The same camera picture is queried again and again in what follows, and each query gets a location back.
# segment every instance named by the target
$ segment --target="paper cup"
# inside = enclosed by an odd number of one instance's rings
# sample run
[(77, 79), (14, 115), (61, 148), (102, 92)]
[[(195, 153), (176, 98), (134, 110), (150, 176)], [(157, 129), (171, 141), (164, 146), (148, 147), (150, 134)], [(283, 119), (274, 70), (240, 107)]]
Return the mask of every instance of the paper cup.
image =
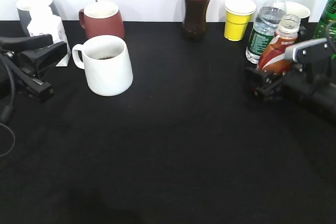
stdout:
[(256, 10), (256, 4), (251, 0), (227, 0), (225, 9), (224, 37), (231, 41), (239, 41), (243, 38), (247, 24)]

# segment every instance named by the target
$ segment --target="green label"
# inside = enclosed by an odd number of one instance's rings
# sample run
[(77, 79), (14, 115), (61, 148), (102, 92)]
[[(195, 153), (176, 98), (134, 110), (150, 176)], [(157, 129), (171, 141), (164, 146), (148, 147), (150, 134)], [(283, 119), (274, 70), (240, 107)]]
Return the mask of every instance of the green label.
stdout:
[(273, 35), (264, 35), (253, 29), (247, 49), (252, 54), (261, 56), (273, 37)]
[(325, 9), (323, 10), (321, 19), (323, 19), (326, 23), (331, 20), (336, 20), (336, 0), (328, 0)]

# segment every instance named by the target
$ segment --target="black cup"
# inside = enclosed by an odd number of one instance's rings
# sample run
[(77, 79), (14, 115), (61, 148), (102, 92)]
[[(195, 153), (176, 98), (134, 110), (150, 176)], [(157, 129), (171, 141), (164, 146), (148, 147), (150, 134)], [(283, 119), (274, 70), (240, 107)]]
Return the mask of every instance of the black cup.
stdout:
[(298, 32), (298, 42), (309, 39), (309, 34), (306, 26), (310, 17), (310, 9), (304, 5), (296, 2), (286, 2), (287, 14), (294, 14), (301, 19), (300, 28)]

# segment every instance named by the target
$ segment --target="bottle cap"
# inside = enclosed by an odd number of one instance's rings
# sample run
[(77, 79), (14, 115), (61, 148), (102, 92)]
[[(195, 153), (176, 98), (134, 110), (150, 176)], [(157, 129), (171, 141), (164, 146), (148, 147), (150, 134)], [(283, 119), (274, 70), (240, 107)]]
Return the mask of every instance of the bottle cap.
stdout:
[(44, 18), (50, 15), (53, 15), (50, 6), (44, 6), (44, 5), (32, 7), (29, 10), (29, 14), (32, 19)]

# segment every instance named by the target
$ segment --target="mug handle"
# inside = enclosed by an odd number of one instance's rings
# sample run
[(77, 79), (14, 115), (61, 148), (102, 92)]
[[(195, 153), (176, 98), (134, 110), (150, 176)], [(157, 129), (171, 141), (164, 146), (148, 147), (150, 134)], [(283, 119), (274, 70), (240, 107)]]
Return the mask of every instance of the mug handle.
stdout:
[(84, 63), (80, 60), (78, 51), (82, 51), (83, 45), (77, 44), (72, 48), (72, 58), (76, 64), (76, 66), (80, 69), (84, 69)]
[(85, 29), (85, 21), (84, 21), (84, 9), (81, 9), (78, 13), (79, 17), (79, 24), (80, 26)]

